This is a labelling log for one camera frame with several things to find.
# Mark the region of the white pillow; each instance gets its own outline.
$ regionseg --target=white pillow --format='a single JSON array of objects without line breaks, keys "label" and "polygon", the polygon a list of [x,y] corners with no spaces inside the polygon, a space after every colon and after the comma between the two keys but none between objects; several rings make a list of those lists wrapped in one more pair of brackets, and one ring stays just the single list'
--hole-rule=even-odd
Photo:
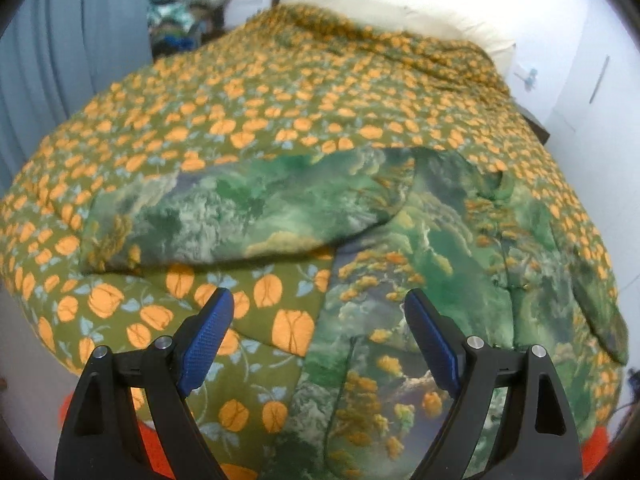
[{"label": "white pillow", "polygon": [[493,60],[498,72],[509,73],[515,40],[507,38],[490,23],[462,15],[453,9],[431,5],[414,9],[386,0],[280,0],[283,4],[312,4],[339,12],[363,25],[385,30],[405,30],[441,40],[469,40]]}]

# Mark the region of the bolt head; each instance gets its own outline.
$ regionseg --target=bolt head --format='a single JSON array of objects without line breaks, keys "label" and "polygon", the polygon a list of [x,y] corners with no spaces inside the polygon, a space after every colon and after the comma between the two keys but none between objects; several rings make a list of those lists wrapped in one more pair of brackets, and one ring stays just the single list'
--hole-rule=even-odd
[{"label": "bolt head", "polygon": [[543,347],[542,345],[533,345],[531,347],[531,352],[536,357],[544,357],[546,355],[545,347]]},{"label": "bolt head", "polygon": [[107,355],[108,352],[109,352],[109,347],[108,346],[100,345],[100,346],[97,346],[96,348],[94,348],[94,351],[92,352],[92,355],[96,359],[102,359],[105,355]]},{"label": "bolt head", "polygon": [[156,348],[164,350],[165,348],[169,348],[169,346],[171,346],[171,343],[173,342],[174,340],[171,338],[170,335],[161,335],[158,339],[154,341],[154,346]]},{"label": "bolt head", "polygon": [[473,335],[467,338],[466,344],[471,346],[471,348],[475,348],[476,350],[479,350],[484,346],[484,341],[482,340],[481,337],[478,337],[477,335]]}]

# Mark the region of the blanket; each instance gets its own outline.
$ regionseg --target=blanket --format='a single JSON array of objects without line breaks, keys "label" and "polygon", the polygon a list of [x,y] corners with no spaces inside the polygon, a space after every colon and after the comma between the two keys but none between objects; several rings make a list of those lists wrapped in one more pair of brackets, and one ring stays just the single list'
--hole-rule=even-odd
[{"label": "blanket", "polygon": [[[326,155],[338,160],[354,148],[373,148],[366,160],[383,153],[380,182],[369,166],[368,176],[338,178],[349,165]],[[407,173],[385,163],[388,156],[405,160]],[[320,171],[324,164],[335,165],[335,178]],[[404,190],[417,168],[434,175],[416,173]],[[200,170],[214,173],[189,180]],[[344,216],[324,209],[326,231],[304,233],[284,216],[274,218],[285,227],[260,220],[274,214],[270,200],[295,205],[284,188],[300,181],[292,213],[318,227],[309,218],[314,198],[301,186],[326,190],[320,173],[344,182],[345,203],[368,214],[341,223]],[[210,200],[180,210],[182,220],[191,216],[185,243],[149,250],[131,216],[136,206],[116,198],[125,186],[146,196],[145,184],[155,186],[158,204],[190,190]],[[255,220],[247,220],[251,243],[244,224],[228,222],[234,187],[246,200],[243,218]],[[375,205],[380,198],[385,205]],[[120,213],[96,228],[101,200],[120,204]],[[154,200],[140,211],[164,214]],[[5,284],[43,343],[76,372],[95,345],[144,348],[173,333],[217,286],[231,289],[233,327],[188,403],[219,462],[246,478],[282,478],[287,467],[296,476],[357,477],[369,472],[373,450],[386,457],[384,470],[414,460],[412,432],[436,428],[448,399],[406,338],[400,304],[412,286],[465,333],[547,346],[583,439],[616,405],[627,338],[609,257],[491,61],[468,42],[358,27],[312,7],[269,10],[97,95],[43,140],[0,215]],[[217,216],[226,230],[192,229]],[[145,218],[156,235],[175,233],[175,221]],[[361,327],[363,317],[372,324]],[[328,347],[335,355],[324,362]],[[378,410],[405,381],[418,385],[391,411]],[[148,420],[142,392],[133,394]],[[306,463],[287,456],[295,449]]]}]

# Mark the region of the curtain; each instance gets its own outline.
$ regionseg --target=curtain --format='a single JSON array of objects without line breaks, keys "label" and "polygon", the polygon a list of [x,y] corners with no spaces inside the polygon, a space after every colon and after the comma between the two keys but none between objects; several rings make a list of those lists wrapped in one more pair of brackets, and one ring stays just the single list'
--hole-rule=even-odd
[{"label": "curtain", "polygon": [[147,0],[25,0],[0,38],[0,196],[42,137],[151,62]]}]

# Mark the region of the comforter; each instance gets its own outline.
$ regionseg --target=comforter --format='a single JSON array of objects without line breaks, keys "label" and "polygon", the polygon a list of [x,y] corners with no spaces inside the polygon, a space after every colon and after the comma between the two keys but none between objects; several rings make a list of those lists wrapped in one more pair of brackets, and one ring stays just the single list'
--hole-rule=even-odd
[{"label": "comforter", "polygon": [[467,335],[545,345],[583,439],[617,401],[627,334],[600,235],[468,42],[277,7],[97,95],[0,215],[5,284],[76,372],[233,292],[188,399],[230,478],[410,472],[450,405],[404,324],[413,286]]}]

